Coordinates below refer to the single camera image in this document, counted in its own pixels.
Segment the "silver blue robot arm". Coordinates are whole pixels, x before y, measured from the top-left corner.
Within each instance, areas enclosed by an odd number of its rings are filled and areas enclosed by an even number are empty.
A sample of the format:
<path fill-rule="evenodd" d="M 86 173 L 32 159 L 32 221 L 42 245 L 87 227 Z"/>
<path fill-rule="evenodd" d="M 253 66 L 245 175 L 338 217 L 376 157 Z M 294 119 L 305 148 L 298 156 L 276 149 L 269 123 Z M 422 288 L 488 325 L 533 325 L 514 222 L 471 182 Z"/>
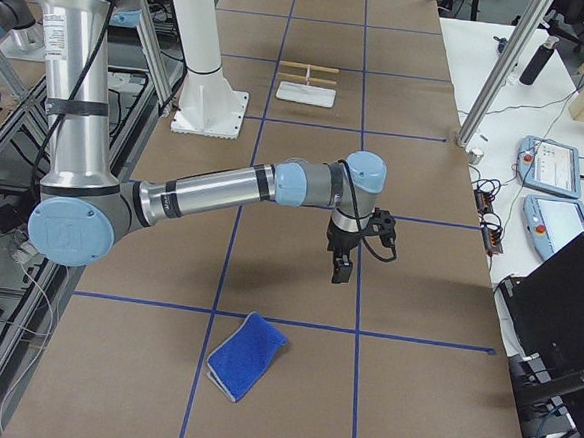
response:
<path fill-rule="evenodd" d="M 332 279 L 348 281 L 351 252 L 369 238 L 396 244 L 392 215 L 376 206 L 386 164 L 372 152 L 316 164 L 293 159 L 162 184 L 119 181 L 109 163 L 106 34 L 116 13 L 139 0 L 37 0 L 43 12 L 49 131 L 39 152 L 49 172 L 28 236 L 46 258 L 68 267 L 107 255 L 122 237 L 194 213 L 271 201 L 331 210 L 327 248 Z"/>
<path fill-rule="evenodd" d="M 26 0 L 0 0 L 0 39 L 11 31 L 25 31 L 36 25 Z"/>

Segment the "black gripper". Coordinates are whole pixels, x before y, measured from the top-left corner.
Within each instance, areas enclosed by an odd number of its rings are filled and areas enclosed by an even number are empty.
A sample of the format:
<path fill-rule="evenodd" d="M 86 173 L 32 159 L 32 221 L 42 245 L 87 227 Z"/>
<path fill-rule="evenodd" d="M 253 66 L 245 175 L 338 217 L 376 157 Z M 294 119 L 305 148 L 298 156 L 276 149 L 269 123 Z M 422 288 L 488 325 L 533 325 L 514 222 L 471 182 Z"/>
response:
<path fill-rule="evenodd" d="M 327 227 L 327 251 L 332 252 L 332 283 L 346 284 L 353 272 L 353 262 L 348 258 L 360 241 L 359 226 L 355 219 L 331 217 Z"/>

